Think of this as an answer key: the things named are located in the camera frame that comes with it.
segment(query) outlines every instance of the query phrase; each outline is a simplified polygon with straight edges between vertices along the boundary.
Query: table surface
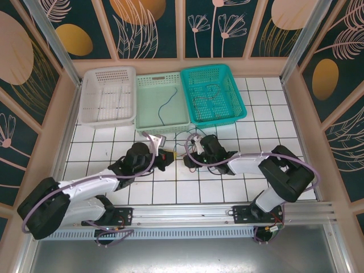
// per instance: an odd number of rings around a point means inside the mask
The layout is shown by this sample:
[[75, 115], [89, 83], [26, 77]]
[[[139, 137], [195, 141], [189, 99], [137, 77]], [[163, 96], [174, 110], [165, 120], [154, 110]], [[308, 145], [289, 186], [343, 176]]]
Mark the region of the table surface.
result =
[[[302, 149], [279, 78], [235, 78], [247, 117], [233, 125], [203, 129], [217, 135], [227, 151], [268, 152], [281, 144], [301, 160]], [[189, 133], [168, 134], [164, 148], [184, 153]], [[64, 180], [93, 175], [125, 155], [134, 142], [148, 142], [134, 126], [94, 130], [77, 124], [64, 169]], [[150, 176], [138, 177], [129, 187], [107, 193], [114, 205], [199, 204], [252, 201], [268, 188], [261, 175], [213, 175], [206, 167], [191, 172], [182, 157]], [[313, 190], [299, 200], [316, 200]]]

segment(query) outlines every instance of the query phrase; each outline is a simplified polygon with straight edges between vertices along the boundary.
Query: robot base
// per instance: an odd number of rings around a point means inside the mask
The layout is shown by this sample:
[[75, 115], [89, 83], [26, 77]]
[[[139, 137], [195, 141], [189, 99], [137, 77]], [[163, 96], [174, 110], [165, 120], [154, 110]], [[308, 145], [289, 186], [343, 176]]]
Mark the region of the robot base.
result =
[[259, 224], [259, 223], [274, 224], [276, 220], [272, 214], [276, 215], [276, 217], [281, 221], [283, 220], [283, 213], [281, 206], [276, 206], [269, 213], [262, 213], [260, 215], [261, 216], [260, 219], [257, 219], [251, 213], [251, 205], [234, 206], [232, 211], [232, 216], [234, 217], [235, 224]]

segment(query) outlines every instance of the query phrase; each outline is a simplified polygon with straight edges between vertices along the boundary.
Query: teal plastic basket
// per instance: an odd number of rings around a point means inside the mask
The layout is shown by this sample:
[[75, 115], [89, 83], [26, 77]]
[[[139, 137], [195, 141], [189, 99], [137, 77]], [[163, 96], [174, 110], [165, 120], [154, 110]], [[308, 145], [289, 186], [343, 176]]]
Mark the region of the teal plastic basket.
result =
[[181, 71], [191, 122], [198, 128], [232, 124], [247, 112], [230, 68], [205, 65]]

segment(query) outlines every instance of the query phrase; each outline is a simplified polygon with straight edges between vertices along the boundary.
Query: dark teal wallpaper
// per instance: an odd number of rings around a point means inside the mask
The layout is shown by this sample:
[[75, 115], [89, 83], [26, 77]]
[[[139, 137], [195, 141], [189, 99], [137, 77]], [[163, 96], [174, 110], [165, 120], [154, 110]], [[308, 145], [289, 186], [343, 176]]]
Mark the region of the dark teal wallpaper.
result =
[[91, 0], [40, 0], [39, 3], [71, 59], [111, 58]]
[[0, 102], [0, 203], [14, 205], [37, 137]]
[[186, 0], [185, 57], [242, 57], [256, 1]]
[[364, 198], [364, 96], [325, 133], [350, 201]]
[[2, 235], [4, 234], [4, 231], [5, 231], [7, 221], [8, 221], [7, 218], [0, 217], [0, 242], [1, 242]]
[[288, 57], [315, 4], [315, 0], [268, 0], [251, 57]]
[[175, 0], [102, 0], [120, 59], [177, 58]]
[[357, 220], [364, 235], [364, 213], [357, 214]]
[[302, 75], [324, 121], [364, 80], [364, 4], [346, 1]]
[[304, 61], [304, 59], [306, 58], [306, 55], [308, 53], [308, 51], [311, 48], [312, 43], [317, 39], [317, 36], [320, 34], [322, 27], [324, 26], [324, 24], [326, 23], [326, 21], [328, 20], [332, 10], [334, 9], [334, 7], [336, 6], [338, 0], [332, 0], [330, 8], [328, 10], [328, 12], [326, 13], [326, 15], [324, 16], [323, 20], [321, 21], [319, 27], [317, 28], [314, 36], [312, 37], [311, 41], [309, 42], [309, 44], [307, 45], [306, 50], [303, 52], [300, 60], [298, 61], [298, 66], [301, 66], [301, 63]]
[[0, 88], [39, 124], [59, 74], [9, 0], [0, 2]]

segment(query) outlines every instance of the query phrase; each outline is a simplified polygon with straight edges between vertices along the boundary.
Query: light green plastic basket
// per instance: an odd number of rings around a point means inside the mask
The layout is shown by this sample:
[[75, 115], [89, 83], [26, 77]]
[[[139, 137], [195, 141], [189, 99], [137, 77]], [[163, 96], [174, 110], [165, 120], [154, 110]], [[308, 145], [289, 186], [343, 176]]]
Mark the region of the light green plastic basket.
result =
[[[136, 77], [135, 129], [141, 134], [180, 133], [188, 130], [189, 114], [179, 72], [144, 75]], [[175, 93], [171, 101], [160, 110]]]

